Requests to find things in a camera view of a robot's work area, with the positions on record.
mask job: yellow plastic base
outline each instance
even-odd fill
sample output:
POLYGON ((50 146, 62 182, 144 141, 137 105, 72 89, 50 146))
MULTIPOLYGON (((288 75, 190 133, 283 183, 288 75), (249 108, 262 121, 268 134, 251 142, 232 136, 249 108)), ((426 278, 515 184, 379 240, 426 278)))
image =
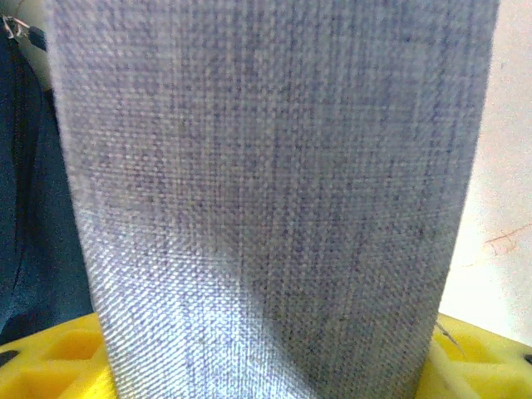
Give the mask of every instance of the yellow plastic base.
MULTIPOLYGON (((438 323, 455 342, 435 328, 416 399, 532 398, 531 347, 447 316, 438 323)), ((0 347, 0 398, 117 398, 96 315, 0 347)))

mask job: dark blue fabric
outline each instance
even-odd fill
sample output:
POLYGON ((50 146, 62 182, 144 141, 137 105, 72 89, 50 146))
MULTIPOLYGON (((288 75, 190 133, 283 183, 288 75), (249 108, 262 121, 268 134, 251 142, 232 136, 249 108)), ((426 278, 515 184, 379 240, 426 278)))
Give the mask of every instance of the dark blue fabric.
POLYGON ((4 35, 0 141, 1 345, 92 312, 56 120, 33 70, 4 35))

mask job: woven fabric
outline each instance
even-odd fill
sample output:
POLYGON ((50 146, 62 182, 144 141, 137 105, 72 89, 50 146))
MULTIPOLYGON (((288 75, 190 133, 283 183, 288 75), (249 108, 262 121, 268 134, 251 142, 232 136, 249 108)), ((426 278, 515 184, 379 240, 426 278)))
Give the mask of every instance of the woven fabric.
POLYGON ((411 397, 496 1, 49 6, 120 396, 411 397))

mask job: gray fabric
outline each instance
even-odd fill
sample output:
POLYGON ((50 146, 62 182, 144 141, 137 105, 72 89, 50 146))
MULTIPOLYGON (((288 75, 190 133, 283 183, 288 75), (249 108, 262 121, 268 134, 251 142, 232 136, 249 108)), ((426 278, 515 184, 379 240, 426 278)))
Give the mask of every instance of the gray fabric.
POLYGON ((49 5, 121 397, 411 397, 496 1, 49 5))

